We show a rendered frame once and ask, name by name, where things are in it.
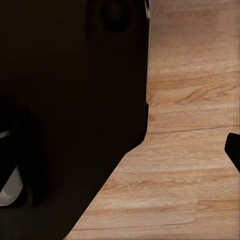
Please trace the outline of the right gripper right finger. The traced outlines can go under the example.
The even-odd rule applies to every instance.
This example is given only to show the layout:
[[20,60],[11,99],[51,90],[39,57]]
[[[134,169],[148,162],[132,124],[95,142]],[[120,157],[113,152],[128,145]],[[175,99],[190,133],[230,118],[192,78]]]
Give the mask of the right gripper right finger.
[[240,172],[240,135],[235,133],[228,134],[225,152]]

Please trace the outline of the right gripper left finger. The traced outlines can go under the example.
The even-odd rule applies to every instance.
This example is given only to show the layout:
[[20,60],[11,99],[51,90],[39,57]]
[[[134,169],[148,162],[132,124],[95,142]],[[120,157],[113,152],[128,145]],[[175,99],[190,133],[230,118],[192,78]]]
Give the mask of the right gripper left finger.
[[21,133],[0,138],[0,192],[26,151]]

